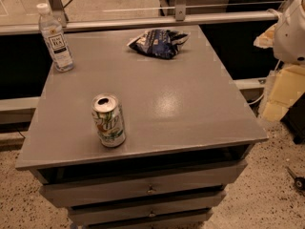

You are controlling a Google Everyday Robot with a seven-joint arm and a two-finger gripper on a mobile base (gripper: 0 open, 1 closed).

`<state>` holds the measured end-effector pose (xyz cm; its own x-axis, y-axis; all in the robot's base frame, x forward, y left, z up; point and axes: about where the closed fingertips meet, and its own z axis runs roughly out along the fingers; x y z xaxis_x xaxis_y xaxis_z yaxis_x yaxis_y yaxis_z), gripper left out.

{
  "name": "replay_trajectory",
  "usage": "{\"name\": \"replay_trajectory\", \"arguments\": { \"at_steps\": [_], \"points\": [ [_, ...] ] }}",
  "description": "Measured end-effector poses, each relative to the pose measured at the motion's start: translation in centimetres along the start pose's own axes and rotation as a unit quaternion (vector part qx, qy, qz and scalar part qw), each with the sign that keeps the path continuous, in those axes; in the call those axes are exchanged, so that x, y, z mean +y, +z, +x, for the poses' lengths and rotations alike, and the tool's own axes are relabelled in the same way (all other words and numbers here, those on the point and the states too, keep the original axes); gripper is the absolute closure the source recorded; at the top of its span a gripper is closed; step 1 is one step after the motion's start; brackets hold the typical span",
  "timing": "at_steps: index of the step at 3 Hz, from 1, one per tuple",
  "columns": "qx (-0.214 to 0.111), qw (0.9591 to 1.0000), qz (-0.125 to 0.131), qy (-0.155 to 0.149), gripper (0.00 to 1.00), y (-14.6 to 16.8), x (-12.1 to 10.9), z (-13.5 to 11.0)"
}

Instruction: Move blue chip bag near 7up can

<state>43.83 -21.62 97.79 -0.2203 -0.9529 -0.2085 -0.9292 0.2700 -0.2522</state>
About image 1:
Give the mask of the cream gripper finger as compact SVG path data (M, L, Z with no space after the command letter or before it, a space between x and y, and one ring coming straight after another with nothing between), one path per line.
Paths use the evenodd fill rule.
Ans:
M276 24L273 24L267 30L261 33L254 40L254 45L261 49L272 48L274 46L275 26Z

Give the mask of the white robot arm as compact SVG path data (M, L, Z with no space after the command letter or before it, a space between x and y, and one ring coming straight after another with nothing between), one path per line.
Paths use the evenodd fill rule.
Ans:
M254 45L261 49L272 48L274 57L284 63L305 64L305 0L294 0L278 21L260 34Z

